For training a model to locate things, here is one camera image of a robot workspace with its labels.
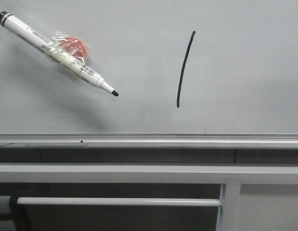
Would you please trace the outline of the red round magnet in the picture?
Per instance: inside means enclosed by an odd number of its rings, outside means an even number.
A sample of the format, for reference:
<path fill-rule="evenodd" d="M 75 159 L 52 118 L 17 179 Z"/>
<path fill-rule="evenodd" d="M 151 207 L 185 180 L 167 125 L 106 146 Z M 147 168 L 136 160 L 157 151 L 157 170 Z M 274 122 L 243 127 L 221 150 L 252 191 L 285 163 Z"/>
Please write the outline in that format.
<path fill-rule="evenodd" d="M 78 59 L 87 57 L 87 50 L 84 43 L 75 37 L 63 37 L 59 39 L 60 47 Z"/>

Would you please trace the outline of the white dry-erase marker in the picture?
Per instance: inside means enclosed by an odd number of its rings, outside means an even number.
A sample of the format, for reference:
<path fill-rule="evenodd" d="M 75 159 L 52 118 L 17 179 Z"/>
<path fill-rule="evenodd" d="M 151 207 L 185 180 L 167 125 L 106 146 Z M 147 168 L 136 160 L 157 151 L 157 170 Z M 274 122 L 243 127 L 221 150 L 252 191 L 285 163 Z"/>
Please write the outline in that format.
<path fill-rule="evenodd" d="M 49 40 L 12 13 L 0 12 L 0 25 L 93 87 L 103 89 L 116 97 L 118 96 L 118 92 L 100 74 L 72 54 L 64 51 L 58 43 Z"/>

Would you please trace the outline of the whiteboard with aluminium frame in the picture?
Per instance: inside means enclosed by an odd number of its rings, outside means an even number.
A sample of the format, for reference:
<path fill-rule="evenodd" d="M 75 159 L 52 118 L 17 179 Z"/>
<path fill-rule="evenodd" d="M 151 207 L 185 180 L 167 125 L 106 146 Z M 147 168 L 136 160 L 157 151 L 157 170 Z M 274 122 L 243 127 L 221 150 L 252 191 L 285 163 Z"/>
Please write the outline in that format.
<path fill-rule="evenodd" d="M 298 0 L 0 0 L 88 46 L 91 87 L 0 26 L 0 147 L 298 148 Z"/>

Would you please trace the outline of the black end cap on rail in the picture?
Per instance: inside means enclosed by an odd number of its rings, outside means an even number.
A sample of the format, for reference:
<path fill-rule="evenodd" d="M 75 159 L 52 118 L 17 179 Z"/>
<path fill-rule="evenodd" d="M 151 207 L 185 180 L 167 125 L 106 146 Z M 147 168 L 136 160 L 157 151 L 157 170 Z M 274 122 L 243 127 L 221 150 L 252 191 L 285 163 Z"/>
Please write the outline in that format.
<path fill-rule="evenodd" d="M 24 217 L 24 211 L 18 204 L 18 197 L 11 196 L 9 199 L 9 207 L 16 231 L 26 231 L 26 222 Z"/>

